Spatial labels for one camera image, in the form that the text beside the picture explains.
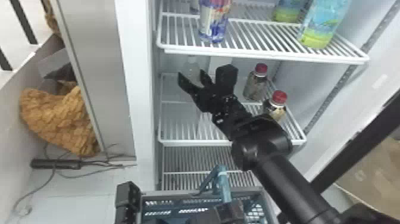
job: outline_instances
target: refrigerator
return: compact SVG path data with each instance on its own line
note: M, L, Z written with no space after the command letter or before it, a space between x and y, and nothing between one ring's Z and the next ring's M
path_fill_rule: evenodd
M348 147L400 89L400 1L353 0L321 50L296 40L300 23L272 21L277 2L233 1L225 40L210 45L198 37L199 16L188 0L52 0L101 149L129 155L154 186L146 190L196 189L216 164L228 167L231 186L258 185L234 165L231 142L211 115L199 115L178 87L177 72L188 55L210 75L234 65L235 94L259 114L262 102L247 101L242 91L249 72L265 63L264 98L276 89L288 95L279 123L293 143L290 162L319 191L333 184L346 172L338 167L365 155ZM350 151L357 159L335 160Z

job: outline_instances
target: bottle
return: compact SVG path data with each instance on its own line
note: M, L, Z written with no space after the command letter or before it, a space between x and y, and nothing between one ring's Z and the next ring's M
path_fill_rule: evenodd
M247 100L260 101L263 99L268 82L267 71L268 66L266 64L258 63L255 70L250 72L243 90L243 96Z
M193 15L199 14L200 11L200 5L199 5L199 0L190 0L190 13Z
M187 61L180 69L180 72L196 86L203 87L200 82L200 66L196 61L196 56L187 56Z
M274 120L279 121L286 113L285 102L288 96L285 92L276 90L272 98L262 104L264 114L269 114Z
M280 0L274 10L274 21L295 23L304 3L304 0Z
M225 37L232 0L199 0L199 37L204 42L219 43Z
M314 0L297 39L310 48L326 47L342 22L351 0Z

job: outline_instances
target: black robotic arm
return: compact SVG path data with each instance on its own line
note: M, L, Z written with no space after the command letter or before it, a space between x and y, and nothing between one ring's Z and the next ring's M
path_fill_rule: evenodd
M286 158L292 151L287 133L267 114L252 116L233 94L238 70L219 67L215 83L201 72L203 88L179 73L178 84L202 112L232 141L232 157L243 171L251 170L290 223L344 223L339 212L317 194Z

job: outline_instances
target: black pole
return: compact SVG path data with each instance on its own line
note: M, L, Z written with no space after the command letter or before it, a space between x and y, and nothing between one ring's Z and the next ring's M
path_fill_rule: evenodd
M13 68L9 64L7 58L5 57L3 51L1 50L1 48L0 48L0 67L1 67L1 69L6 70L6 71L13 70Z
M19 0L10 0L10 3L21 23L22 29L24 29L25 35L28 38L30 44L38 44L35 35L33 34L32 27L30 26L28 19L26 18L25 12L22 9Z
M311 185L317 192L324 192L400 126L399 93L395 94L385 109L314 178Z

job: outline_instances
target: cable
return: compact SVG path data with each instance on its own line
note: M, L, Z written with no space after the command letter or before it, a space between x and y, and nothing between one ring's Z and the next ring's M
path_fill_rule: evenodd
M20 197L20 198L14 203L14 205L12 206L12 213L15 214L15 215L18 216L18 217L27 216L28 214L30 214L30 212L32 211L32 208L31 208L30 206L27 205L27 206L25 206L25 208L21 209L20 211L17 211L18 205L19 205L25 198L27 198L27 197L33 195L34 193L40 191L40 190L43 189L45 186L47 186L47 184L49 184L50 181L54 178L54 175L55 175L56 173L57 173L59 176L61 176L61 177L63 177L63 178L66 178L66 179L75 179L75 178L83 178L83 177L85 177L85 176L94 175L94 174L96 174L96 173L103 173L103 172L107 172L107 171L110 171L110 170L125 169L125 168L127 168L127 167L135 166L135 165L125 165L125 166L124 166L124 165L122 165L122 164L111 164L111 163L110 163L110 160L111 160L112 158L117 158L117 157L122 157L122 156L123 156L123 157L130 157L130 156L124 155L124 154L117 154L117 155L114 155L114 156L109 156L109 155L108 155L108 152L107 152L107 149L109 149L110 147L113 147L113 146L115 146L115 145L117 145L117 144L111 144L111 145L109 145L108 147L106 147L106 149L105 149L105 155L106 155L106 158L107 158L106 160L84 161L84 160L82 160L82 158L80 158L80 160L82 161L82 165L84 165L84 166L101 166L101 167L109 167L109 168L107 168L107 169L102 169L102 170L96 170L96 171L93 171L93 172L84 173L84 174L76 175L76 176L68 176L68 175L65 175L65 174L63 174L60 170L57 170L57 169L56 169L57 162L60 161L61 158L63 158L65 155L70 155L71 152L68 151L68 152L62 154L62 155L59 156L59 157L56 159L56 161L54 162L54 165L53 165L53 168L52 168L52 172L51 172L51 175L50 175L49 179L48 179L43 185L41 185L40 187L38 187L38 188L36 188L36 189L34 189L34 190L28 192L27 194L25 194L25 195L22 196L22 197ZM49 157L49 155L48 155L48 152L47 152L47 146L48 146L48 143L45 144L45 146L44 146L44 148L43 148L43 154L44 154L44 156L45 156L47 159L50 159L50 157Z
M36 188L36 189L34 189L34 190L28 192L26 195L20 197L20 198L14 203L14 205L12 206L12 213L14 213L16 216L23 217L23 216L28 215L28 214L32 211L32 208L31 208L30 206L25 206L25 208L24 208L24 209L26 210L26 211L25 211L25 214L21 214L21 212L23 211L23 209L20 210L20 211L17 211L17 207L18 207L18 205L21 203L21 201L23 201L25 198L27 198L27 197L33 195L34 193L40 191L40 190L43 189L47 184L50 183L50 181L53 179L53 177L54 177L54 175L55 175L55 166L57 165L57 161L58 161L59 159L61 159L63 156L65 156L65 155L67 155L67 154L70 154L70 153L71 153L71 152L66 152L66 153L64 153L63 155L61 155L61 156L59 156L59 157L57 158L57 160L54 162L53 169L52 169L52 172L51 172L51 175L50 175L49 179L48 179L42 186L40 186L40 187L38 187L38 188Z

